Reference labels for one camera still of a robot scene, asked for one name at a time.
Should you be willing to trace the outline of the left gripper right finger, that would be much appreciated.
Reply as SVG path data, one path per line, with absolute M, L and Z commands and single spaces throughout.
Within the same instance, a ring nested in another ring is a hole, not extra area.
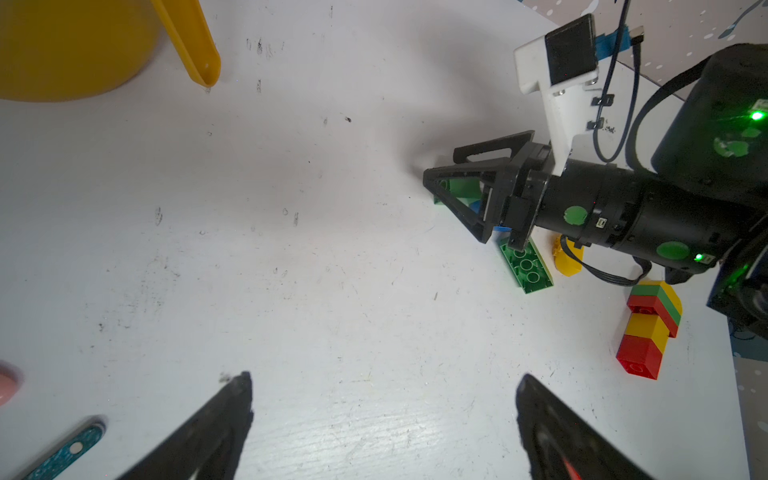
M 582 480 L 641 479 L 648 474 L 531 374 L 516 391 L 517 423 L 533 479 L 569 480 L 567 460 Z

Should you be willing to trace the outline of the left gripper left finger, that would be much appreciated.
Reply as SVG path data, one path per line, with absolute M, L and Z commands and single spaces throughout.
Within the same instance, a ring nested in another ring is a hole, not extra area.
M 232 479 L 253 422 L 251 404 L 252 379 L 244 371 L 121 477 Z

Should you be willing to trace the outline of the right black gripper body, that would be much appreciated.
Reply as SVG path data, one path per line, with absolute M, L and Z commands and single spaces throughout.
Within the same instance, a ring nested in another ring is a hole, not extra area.
M 640 217 L 648 182 L 615 166 L 571 160 L 562 174 L 547 170 L 550 148 L 536 145 L 525 196 L 534 202 L 533 227 L 560 233 L 583 245 L 623 250 L 639 238 L 632 231 Z

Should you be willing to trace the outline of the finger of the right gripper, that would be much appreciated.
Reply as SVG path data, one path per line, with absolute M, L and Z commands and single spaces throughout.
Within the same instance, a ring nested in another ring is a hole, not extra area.
M 427 169 L 423 184 L 479 242 L 496 227 L 509 229 L 509 245 L 526 245 L 533 226 L 534 202 L 525 196 L 531 169 L 537 166 L 534 143 L 476 143 L 454 150 L 454 163 Z M 481 206 L 473 210 L 449 187 L 467 180 L 480 188 Z
M 492 140 L 457 147 L 453 151 L 455 164 L 469 163 L 471 156 L 508 150 L 514 156 L 525 144 L 534 138 L 535 131 L 528 130 Z

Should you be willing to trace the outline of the green square lego brick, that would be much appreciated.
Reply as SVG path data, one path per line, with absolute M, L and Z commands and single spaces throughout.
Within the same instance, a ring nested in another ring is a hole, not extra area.
M 439 185 L 465 205 L 482 200 L 481 182 L 477 178 L 449 178 L 443 179 Z

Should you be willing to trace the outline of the green long lego brick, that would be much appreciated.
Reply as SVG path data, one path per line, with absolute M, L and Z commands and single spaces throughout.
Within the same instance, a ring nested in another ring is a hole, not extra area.
M 525 294 L 530 294 L 554 285 L 552 276 L 533 240 L 529 240 L 523 251 L 512 249 L 508 238 L 502 237 L 498 246 L 511 273 Z
M 633 313 L 659 316 L 675 336 L 681 321 L 683 309 L 679 298 L 668 294 L 669 288 L 660 284 L 641 284 L 631 289 L 627 306 Z

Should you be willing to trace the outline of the red long lego brick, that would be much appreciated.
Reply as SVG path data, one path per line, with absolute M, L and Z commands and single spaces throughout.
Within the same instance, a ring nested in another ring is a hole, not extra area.
M 632 313 L 650 314 L 660 316 L 670 331 L 670 337 L 678 336 L 682 314 L 666 297 L 631 295 L 627 306 Z

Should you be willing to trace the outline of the red square lego brick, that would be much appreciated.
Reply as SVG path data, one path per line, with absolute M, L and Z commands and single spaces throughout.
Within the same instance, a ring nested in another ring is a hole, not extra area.
M 564 468 L 568 474 L 569 480 L 582 480 L 579 473 L 573 468 L 573 465 L 567 460 L 563 461 Z
M 657 380 L 663 353 L 650 338 L 624 335 L 616 359 L 628 374 Z

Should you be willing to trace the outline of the yellow square lego brick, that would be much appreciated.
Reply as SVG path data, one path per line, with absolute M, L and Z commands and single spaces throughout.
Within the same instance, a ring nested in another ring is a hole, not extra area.
M 665 353 L 670 331 L 658 315 L 633 313 L 627 323 L 625 334 L 651 340 L 661 354 Z

